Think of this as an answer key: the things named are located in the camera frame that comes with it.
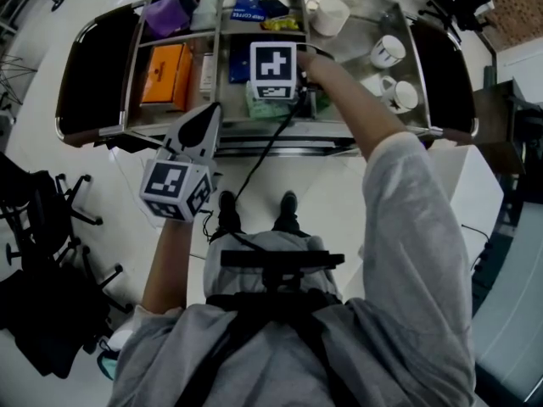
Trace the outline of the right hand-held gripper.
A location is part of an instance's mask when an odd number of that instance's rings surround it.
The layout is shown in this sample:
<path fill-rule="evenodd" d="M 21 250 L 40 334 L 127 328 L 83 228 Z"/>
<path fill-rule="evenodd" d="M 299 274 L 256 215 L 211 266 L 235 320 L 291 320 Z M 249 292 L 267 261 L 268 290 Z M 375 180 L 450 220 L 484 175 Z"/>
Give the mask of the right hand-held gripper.
<path fill-rule="evenodd" d="M 252 42 L 250 85 L 259 100 L 292 100 L 297 84 L 295 42 Z"/>

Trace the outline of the dark blue box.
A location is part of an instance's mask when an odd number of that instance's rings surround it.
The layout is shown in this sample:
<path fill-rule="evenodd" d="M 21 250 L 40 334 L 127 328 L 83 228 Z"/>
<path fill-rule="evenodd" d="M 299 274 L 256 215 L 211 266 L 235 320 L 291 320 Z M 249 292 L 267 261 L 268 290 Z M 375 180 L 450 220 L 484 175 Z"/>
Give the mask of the dark blue box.
<path fill-rule="evenodd" d="M 231 37 L 228 58 L 228 81 L 231 84 L 243 84 L 250 78 L 249 37 L 234 35 Z"/>

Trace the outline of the yellow snack packet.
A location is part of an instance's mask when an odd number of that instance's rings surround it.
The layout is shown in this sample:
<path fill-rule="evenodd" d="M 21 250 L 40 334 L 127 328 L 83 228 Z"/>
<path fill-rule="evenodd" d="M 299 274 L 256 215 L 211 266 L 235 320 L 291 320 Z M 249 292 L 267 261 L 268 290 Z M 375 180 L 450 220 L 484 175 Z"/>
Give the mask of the yellow snack packet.
<path fill-rule="evenodd" d="M 264 20 L 260 27 L 264 31 L 300 31 L 299 21 L 290 15 Z"/>

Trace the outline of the mint green packet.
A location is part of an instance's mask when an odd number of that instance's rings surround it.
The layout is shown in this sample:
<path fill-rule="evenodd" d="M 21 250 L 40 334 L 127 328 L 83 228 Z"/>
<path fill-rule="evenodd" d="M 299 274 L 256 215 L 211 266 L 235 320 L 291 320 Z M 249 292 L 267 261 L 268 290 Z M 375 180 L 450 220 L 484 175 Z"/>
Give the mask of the mint green packet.
<path fill-rule="evenodd" d="M 285 101 L 257 99 L 249 81 L 245 84 L 245 99 L 249 117 L 253 120 L 287 117 L 297 101 L 297 98 Z"/>

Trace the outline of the small black pouch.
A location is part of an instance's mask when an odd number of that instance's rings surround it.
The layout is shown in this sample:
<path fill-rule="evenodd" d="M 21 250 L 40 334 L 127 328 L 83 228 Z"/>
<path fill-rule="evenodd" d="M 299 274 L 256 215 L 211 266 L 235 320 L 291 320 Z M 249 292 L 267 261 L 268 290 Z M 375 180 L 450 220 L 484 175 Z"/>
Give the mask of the small black pouch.
<path fill-rule="evenodd" d="M 287 16 L 290 11 L 280 0 L 260 0 L 259 5 L 268 19 Z"/>

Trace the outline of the blue coffee packet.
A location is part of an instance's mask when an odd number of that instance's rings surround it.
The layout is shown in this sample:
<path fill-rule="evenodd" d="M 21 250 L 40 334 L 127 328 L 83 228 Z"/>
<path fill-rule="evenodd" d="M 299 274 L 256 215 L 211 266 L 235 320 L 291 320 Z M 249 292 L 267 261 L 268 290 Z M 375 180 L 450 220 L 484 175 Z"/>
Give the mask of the blue coffee packet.
<path fill-rule="evenodd" d="M 260 5 L 261 0 L 236 0 L 231 20 L 262 22 L 266 19 L 266 11 Z"/>

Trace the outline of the small white box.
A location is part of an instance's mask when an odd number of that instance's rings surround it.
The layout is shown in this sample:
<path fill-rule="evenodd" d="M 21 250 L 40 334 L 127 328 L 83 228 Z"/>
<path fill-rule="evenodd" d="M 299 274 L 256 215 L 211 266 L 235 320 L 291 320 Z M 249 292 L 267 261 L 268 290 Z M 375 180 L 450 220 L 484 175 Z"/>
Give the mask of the small white box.
<path fill-rule="evenodd" d="M 205 53 L 203 55 L 199 79 L 199 93 L 207 101 L 213 99 L 216 87 L 215 63 L 215 55 L 213 53 Z"/>

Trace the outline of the white paper cup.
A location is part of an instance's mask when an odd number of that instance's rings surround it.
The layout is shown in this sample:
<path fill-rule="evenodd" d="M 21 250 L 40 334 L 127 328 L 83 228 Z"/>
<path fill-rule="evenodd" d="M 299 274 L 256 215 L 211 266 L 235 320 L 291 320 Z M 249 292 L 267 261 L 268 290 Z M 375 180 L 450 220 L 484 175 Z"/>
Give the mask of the white paper cup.
<path fill-rule="evenodd" d="M 321 36 L 337 36 L 350 17 L 350 8 L 341 0 L 306 0 L 310 26 Z"/>

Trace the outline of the steel serving cart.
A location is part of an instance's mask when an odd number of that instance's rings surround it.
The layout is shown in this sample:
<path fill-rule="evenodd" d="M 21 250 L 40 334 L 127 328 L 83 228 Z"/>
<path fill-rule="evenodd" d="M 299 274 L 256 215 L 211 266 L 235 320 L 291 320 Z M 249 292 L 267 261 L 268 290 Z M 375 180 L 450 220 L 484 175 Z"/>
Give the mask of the steel serving cart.
<path fill-rule="evenodd" d="M 276 156 L 347 153 L 354 141 L 334 106 L 315 115 L 316 92 L 310 92 L 287 128 L 279 119 L 250 119 L 245 85 L 228 81 L 231 37 L 251 41 L 293 41 L 314 52 L 329 53 L 373 92 L 391 76 L 411 83 L 418 106 L 401 115 L 407 128 L 424 141 L 447 138 L 470 143 L 477 135 L 473 91 L 458 40 L 449 32 L 405 14 L 393 0 L 341 0 L 350 17 L 337 36 L 319 35 L 309 23 L 306 0 L 280 0 L 299 21 L 300 31 L 264 31 L 255 22 L 231 20 L 236 0 L 218 0 L 213 30 L 176 31 L 156 39 L 144 11 L 159 0 L 141 0 L 88 22 L 72 44 L 56 109 L 56 132 L 73 147 L 86 144 L 118 147 L 134 153 L 155 148 L 165 138 L 176 111 L 142 108 L 148 64 L 154 47 L 185 43 L 193 54 L 188 84 L 189 109 L 218 102 L 222 126 L 216 153 L 220 157 L 256 157 L 264 150 Z M 406 57 L 379 69 L 370 53 L 385 35 L 398 38 Z M 216 87 L 211 101 L 199 93 L 202 57 L 215 55 Z"/>

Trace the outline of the orange box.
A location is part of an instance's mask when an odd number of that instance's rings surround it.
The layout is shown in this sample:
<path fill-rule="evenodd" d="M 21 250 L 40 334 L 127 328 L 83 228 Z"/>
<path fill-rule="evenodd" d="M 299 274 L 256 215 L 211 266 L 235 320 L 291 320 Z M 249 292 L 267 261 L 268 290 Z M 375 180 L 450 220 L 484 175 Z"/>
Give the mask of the orange box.
<path fill-rule="evenodd" d="M 154 47 L 140 106 L 185 112 L 192 62 L 192 51 L 185 43 Z"/>

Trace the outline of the white striped mug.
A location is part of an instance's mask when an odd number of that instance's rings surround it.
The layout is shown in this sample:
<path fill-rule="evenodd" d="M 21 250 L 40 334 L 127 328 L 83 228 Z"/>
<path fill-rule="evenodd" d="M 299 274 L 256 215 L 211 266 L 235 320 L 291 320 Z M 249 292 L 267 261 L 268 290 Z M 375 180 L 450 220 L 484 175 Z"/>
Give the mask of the white striped mug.
<path fill-rule="evenodd" d="M 406 57 L 406 48 L 395 36 L 382 36 L 370 53 L 370 61 L 379 69 L 387 69 Z"/>

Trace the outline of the white star mug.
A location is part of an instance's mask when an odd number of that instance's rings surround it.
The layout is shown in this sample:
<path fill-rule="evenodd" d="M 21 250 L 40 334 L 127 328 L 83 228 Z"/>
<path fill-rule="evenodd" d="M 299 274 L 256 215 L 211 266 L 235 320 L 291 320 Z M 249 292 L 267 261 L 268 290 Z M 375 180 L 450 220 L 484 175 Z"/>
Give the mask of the white star mug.
<path fill-rule="evenodd" d="M 381 102 L 393 113 L 404 114 L 418 106 L 415 87 L 407 81 L 396 81 L 385 75 L 380 79 Z"/>

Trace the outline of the person's right black shoe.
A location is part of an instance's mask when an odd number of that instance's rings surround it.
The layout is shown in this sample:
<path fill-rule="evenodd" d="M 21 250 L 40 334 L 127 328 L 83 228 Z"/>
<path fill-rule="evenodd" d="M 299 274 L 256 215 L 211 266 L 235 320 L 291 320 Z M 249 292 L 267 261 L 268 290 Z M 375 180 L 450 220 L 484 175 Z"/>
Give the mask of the person's right black shoe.
<path fill-rule="evenodd" d="M 287 191 L 280 202 L 279 216 L 275 220 L 273 230 L 294 233 L 299 231 L 297 221 L 298 199 L 293 191 Z"/>

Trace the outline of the teal face mask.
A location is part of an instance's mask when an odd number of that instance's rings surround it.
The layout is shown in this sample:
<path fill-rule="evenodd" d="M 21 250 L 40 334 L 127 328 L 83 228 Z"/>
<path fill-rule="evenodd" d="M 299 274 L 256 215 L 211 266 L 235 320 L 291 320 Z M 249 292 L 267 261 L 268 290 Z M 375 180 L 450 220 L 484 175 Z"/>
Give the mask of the teal face mask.
<path fill-rule="evenodd" d="M 112 349 L 104 339 L 98 342 L 100 353 L 97 357 L 97 364 L 102 374 L 110 381 L 115 379 L 115 371 L 118 363 L 120 351 Z"/>

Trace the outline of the person's grey sweatshirt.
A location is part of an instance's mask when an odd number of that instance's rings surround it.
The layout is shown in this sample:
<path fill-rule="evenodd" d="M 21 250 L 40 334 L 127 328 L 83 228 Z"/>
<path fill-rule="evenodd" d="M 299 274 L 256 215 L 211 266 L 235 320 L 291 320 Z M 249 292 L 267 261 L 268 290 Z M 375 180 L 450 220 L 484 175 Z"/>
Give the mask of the person's grey sweatshirt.
<path fill-rule="evenodd" d="M 364 298 L 313 313 L 333 370 L 360 407 L 471 407 L 475 372 L 469 258 L 422 144 L 407 133 L 368 160 Z M 232 235 L 210 244 L 204 295 L 264 292 L 260 276 L 220 267 Z M 137 306 L 108 407 L 174 407 L 237 312 L 208 304 L 157 315 Z M 270 322 L 220 365 L 204 407 L 346 407 L 293 328 Z"/>

